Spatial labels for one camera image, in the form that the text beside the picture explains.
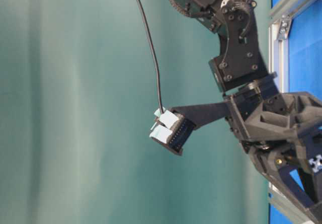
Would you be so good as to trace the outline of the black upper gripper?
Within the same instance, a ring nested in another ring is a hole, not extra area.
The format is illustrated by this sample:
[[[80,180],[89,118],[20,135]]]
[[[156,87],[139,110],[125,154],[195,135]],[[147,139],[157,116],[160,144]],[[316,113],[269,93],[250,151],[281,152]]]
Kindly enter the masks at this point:
[[[321,100],[281,93],[275,74],[258,80],[224,77],[229,124],[255,168],[308,218],[321,218]]]

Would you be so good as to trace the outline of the black gripper finger taped pad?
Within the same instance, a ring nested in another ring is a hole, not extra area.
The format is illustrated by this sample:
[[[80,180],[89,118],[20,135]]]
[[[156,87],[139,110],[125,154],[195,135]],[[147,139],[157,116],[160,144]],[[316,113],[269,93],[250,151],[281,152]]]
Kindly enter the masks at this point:
[[[228,102],[179,106],[155,111],[155,124],[149,137],[176,155],[192,131],[229,115]]]

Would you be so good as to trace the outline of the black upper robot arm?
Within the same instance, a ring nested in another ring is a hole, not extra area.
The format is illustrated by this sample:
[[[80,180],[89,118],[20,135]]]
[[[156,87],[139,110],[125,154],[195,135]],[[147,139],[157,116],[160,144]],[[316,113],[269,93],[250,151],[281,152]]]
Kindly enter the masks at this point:
[[[281,93],[259,51],[254,0],[169,0],[220,41],[209,65],[220,103],[156,111],[150,137],[176,155],[192,131],[224,118],[255,168],[312,222],[321,223],[321,101]]]

